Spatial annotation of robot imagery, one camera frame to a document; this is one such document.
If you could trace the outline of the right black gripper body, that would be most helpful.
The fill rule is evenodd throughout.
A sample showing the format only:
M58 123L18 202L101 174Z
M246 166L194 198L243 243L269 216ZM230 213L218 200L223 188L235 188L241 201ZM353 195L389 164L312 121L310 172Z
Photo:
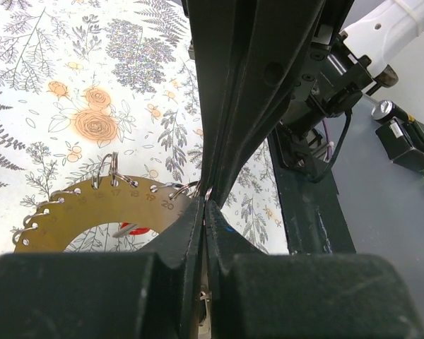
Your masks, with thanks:
M323 177L307 142L326 118L350 111L373 77L368 56L358 56L342 31L352 1L325 1L293 91L289 108L275 129L281 161L308 177Z

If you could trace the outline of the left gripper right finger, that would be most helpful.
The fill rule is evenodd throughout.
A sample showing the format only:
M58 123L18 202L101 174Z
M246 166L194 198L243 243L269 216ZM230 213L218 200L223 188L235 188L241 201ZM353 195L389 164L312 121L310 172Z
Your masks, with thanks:
M204 210L214 338L424 338L405 282L381 257L268 255Z

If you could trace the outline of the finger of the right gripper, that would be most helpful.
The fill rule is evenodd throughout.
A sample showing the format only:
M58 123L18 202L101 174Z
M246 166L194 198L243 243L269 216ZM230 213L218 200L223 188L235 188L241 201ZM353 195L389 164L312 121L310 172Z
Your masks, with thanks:
M241 167L254 151L250 144L270 129L264 125L269 105L291 70L323 9L323 1L258 1L248 50L239 63L237 84L232 87L231 106L211 198L226 200Z
M241 168L237 118L256 1L183 1L189 19L204 132L199 193L225 198Z

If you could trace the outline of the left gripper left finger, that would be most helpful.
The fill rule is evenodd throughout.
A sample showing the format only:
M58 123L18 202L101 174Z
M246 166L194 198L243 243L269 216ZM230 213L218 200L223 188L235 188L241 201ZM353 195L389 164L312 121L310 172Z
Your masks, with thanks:
M136 252L0 256L0 338L196 338L203 216Z

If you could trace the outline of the red key tag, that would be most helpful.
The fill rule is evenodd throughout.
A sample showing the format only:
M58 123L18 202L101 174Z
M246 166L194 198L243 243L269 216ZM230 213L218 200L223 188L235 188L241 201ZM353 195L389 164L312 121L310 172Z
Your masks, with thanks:
M137 224L123 222L119 229L112 235L114 238L126 237L129 235L142 235L150 232L147 227L140 227Z

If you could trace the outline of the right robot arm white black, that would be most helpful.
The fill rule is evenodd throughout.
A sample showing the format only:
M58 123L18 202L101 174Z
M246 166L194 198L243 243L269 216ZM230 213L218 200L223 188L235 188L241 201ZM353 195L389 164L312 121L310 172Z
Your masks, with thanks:
M282 118L288 166L322 119L351 110L388 63L424 32L424 1L384 1L344 25L351 1L184 1L204 144L196 194L222 206L240 170Z

